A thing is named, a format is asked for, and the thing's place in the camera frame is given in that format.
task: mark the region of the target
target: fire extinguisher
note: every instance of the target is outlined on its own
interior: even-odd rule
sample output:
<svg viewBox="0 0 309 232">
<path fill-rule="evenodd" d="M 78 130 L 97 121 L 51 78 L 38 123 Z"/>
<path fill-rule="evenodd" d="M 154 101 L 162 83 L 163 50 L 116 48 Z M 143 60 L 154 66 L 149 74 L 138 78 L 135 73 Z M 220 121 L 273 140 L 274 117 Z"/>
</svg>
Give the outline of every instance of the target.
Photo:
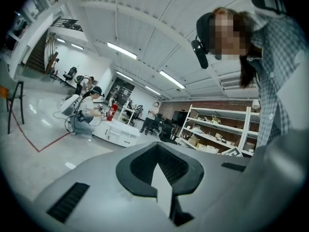
<svg viewBox="0 0 309 232">
<path fill-rule="evenodd" d="M 117 111 L 117 108 L 118 108 L 118 103 L 114 103 L 112 106 L 111 106 L 111 108 L 110 108 L 110 110 L 108 111 L 108 113 L 107 113 L 107 120 L 108 121 L 111 121 L 112 120 L 112 118 L 114 117 L 114 115 L 115 115 L 115 113 L 116 113 L 116 111 Z"/>
</svg>

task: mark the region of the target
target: desk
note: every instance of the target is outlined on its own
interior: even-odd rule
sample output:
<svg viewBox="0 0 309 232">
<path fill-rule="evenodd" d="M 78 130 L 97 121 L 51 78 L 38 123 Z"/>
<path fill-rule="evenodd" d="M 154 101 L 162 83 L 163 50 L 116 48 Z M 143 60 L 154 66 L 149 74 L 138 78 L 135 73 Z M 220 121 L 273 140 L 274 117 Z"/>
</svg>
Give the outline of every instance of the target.
<svg viewBox="0 0 309 232">
<path fill-rule="evenodd" d="M 131 121 L 131 119 L 132 119 L 132 117 L 133 117 L 133 115 L 134 115 L 134 113 L 135 113 L 135 110 L 133 110 L 133 109 L 129 109 L 129 108 L 127 108 L 127 107 L 123 107 L 122 108 L 122 110 L 121 110 L 121 112 L 120 112 L 120 115 L 119 115 L 119 117 L 118 117 L 118 120 L 117 121 L 119 121 L 121 118 L 122 118 L 122 113 L 124 112 L 124 111 L 126 111 L 126 110 L 128 110 L 128 111 L 130 111 L 132 114 L 131 114 L 131 117 L 130 117 L 130 119 L 129 119 L 129 121 L 127 122 L 127 124 L 129 125 L 130 124 L 130 121 Z"/>
<path fill-rule="evenodd" d="M 136 145 L 140 132 L 138 129 L 116 120 L 102 121 L 93 134 L 111 143 L 129 147 Z"/>
</svg>

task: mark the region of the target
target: black cap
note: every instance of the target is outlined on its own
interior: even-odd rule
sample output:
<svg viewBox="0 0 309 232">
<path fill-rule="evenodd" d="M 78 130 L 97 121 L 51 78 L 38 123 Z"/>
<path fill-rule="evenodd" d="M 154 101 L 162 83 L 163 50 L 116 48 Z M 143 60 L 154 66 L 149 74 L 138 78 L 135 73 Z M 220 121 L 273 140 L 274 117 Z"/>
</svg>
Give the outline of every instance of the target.
<svg viewBox="0 0 309 232">
<path fill-rule="evenodd" d="M 211 35 L 214 36 L 214 34 L 214 13 L 209 12 L 197 20 L 197 36 L 206 54 L 209 53 L 210 49 L 214 49 L 214 46 L 211 46 Z M 221 59 L 221 55 L 215 54 L 214 56 L 218 60 Z"/>
<path fill-rule="evenodd" d="M 99 86 L 93 87 L 92 91 L 98 93 L 100 96 L 102 95 L 102 89 Z"/>
</svg>

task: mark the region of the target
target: shelf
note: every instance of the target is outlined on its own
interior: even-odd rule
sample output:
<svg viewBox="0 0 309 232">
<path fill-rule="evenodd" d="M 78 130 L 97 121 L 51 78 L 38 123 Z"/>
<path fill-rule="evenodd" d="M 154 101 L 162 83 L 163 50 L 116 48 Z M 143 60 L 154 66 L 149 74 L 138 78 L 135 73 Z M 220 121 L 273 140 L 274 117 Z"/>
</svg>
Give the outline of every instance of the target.
<svg viewBox="0 0 309 232">
<path fill-rule="evenodd" d="M 256 132 L 256 131 L 248 131 L 248 137 L 250 137 L 250 138 L 254 138 L 254 139 L 257 139 L 257 136 L 259 135 L 259 133 L 258 132 Z"/>
<path fill-rule="evenodd" d="M 209 137 L 209 136 L 206 135 L 206 134 L 201 134 L 201 133 L 198 133 L 198 132 L 194 132 L 194 131 L 192 131 L 191 129 L 187 129 L 186 127 L 184 127 L 184 129 L 187 130 L 187 131 L 189 131 L 189 132 L 191 132 L 191 133 L 194 133 L 194 134 L 196 134 L 196 135 L 198 135 L 198 136 L 201 136 L 201 137 L 203 137 L 203 138 L 206 138 L 206 139 L 208 139 L 208 140 L 210 140 L 210 141 L 213 141 L 213 142 L 215 142 L 215 143 L 217 143 L 217 144 L 220 144 L 220 145 L 223 145 L 223 146 L 225 146 L 225 147 L 228 147 L 228 148 L 230 148 L 230 149 L 235 148 L 235 146 L 233 146 L 233 145 L 228 145 L 228 144 L 226 144 L 226 143 L 223 143 L 223 142 L 220 142 L 220 141 L 218 141 L 218 140 L 215 140 L 215 139 Z"/>
<path fill-rule="evenodd" d="M 254 123 L 260 123 L 260 113 L 250 112 L 250 121 Z"/>
<path fill-rule="evenodd" d="M 199 125 L 202 125 L 202 126 L 211 127 L 211 128 L 215 128 L 215 129 L 218 129 L 218 130 L 221 130 L 221 131 L 226 131 L 226 132 L 230 132 L 230 133 L 234 133 L 234 134 L 238 134 L 238 135 L 242 135 L 242 132 L 243 132 L 243 129 L 225 126 L 225 125 L 221 125 L 221 124 L 214 124 L 214 123 L 211 123 L 211 122 L 207 122 L 207 121 L 199 120 L 199 119 L 195 119 L 195 118 L 188 118 L 187 122 L 188 121 L 193 121 L 196 124 L 199 124 Z"/>
<path fill-rule="evenodd" d="M 193 146 L 192 144 L 190 144 L 189 143 L 189 141 L 188 140 L 185 140 L 185 139 L 183 139 L 183 138 L 179 138 L 181 141 L 183 141 L 185 144 L 187 144 L 187 145 L 189 145 L 190 147 L 192 147 L 193 149 L 196 149 L 196 150 L 199 150 L 198 148 L 196 148 L 195 146 Z"/>
<path fill-rule="evenodd" d="M 216 115 L 219 118 L 229 118 L 242 121 L 244 121 L 246 118 L 246 112 L 243 111 L 230 111 L 230 110 L 197 108 L 197 107 L 192 107 L 191 109 L 196 111 L 200 115 L 207 115 L 207 116 Z"/>
<path fill-rule="evenodd" d="M 253 153 L 251 153 L 251 152 L 249 152 L 249 151 L 247 151 L 247 150 L 241 149 L 240 152 L 241 152 L 242 154 L 246 154 L 246 155 L 249 155 L 249 156 L 253 156 Z"/>
</svg>

